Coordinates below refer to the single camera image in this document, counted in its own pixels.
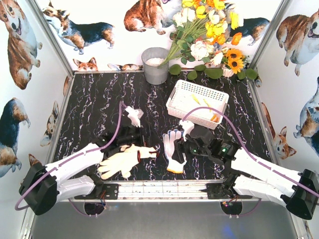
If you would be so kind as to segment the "white knit glove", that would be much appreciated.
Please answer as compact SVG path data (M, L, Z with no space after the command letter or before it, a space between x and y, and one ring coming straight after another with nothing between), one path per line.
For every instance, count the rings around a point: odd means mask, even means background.
M196 111L196 115L199 116L200 118L203 118L205 120L212 121L215 123L218 123L220 120L220 114L209 109L199 109Z
M163 134L163 145L165 156L168 160L167 171L182 174L184 165L186 164L186 158L182 158L182 163L173 159L173 154L175 152L174 141L182 138L182 131L177 129L169 130L167 133Z

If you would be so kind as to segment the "white plastic storage basket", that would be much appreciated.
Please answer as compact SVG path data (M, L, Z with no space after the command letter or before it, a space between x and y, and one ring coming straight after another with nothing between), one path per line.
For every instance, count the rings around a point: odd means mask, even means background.
M229 95L215 89L191 83L185 80L178 80L166 103L168 114L182 119L191 110L187 120L215 129L222 121L229 100Z

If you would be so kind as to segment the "yellow dotted knit glove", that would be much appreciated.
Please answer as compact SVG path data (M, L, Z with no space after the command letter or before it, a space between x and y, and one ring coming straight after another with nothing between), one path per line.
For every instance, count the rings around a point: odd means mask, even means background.
M171 104L172 108L189 112L198 107L211 107L210 101L195 94L177 97Z

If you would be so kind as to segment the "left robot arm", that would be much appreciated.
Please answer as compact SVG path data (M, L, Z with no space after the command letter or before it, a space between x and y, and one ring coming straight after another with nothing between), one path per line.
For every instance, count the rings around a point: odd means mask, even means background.
M46 165L39 162L32 165L19 193L37 216L69 198L97 198L103 192L102 180L95 174L78 178L74 178L74 175L119 153L124 145L147 146L149 142L150 135L146 128L122 126L117 133L102 134L80 151L62 160Z

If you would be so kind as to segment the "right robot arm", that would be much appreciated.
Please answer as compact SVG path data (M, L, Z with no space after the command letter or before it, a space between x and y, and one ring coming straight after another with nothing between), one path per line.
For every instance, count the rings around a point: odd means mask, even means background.
M224 181L205 190L212 198L255 197L279 204L301 219L313 218L319 202L319 181L314 172L283 168L247 153L235 142L215 138L202 126L191 127L186 132L169 131L166 144L170 146L172 159L178 163L203 156L224 167Z

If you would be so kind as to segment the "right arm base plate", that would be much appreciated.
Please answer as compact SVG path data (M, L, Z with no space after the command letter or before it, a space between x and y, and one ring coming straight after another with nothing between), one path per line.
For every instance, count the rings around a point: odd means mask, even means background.
M208 199L252 199L249 195L240 195L234 189L224 187L222 184L209 183L206 189L202 190L207 193Z

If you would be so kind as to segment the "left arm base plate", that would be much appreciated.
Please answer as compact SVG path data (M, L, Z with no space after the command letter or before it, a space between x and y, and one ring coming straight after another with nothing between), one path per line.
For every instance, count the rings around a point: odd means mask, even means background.
M117 200L119 184L103 184L99 189L94 189L89 195L76 196L76 200Z

